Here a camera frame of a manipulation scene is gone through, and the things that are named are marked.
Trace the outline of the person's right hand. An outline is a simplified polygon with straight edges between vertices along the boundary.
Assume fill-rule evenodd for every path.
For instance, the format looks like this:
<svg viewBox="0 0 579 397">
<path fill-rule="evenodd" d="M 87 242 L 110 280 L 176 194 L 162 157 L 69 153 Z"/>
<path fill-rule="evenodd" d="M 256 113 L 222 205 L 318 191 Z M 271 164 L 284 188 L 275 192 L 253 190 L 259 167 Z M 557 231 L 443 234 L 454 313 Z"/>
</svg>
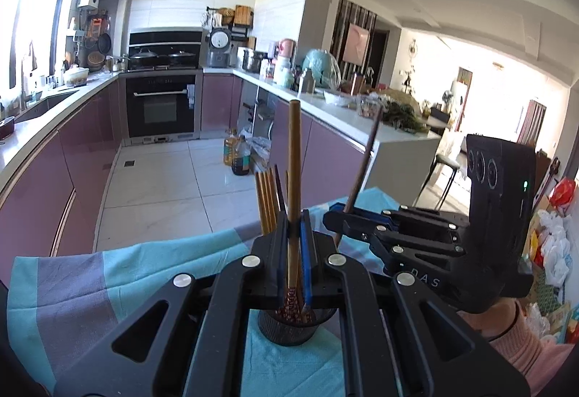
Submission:
<svg viewBox="0 0 579 397">
<path fill-rule="evenodd" d="M 499 298 L 481 314 L 457 313 L 524 375 L 532 396 L 538 396 L 553 381 L 575 348 L 572 344 L 540 341 L 514 298 Z"/>
</svg>

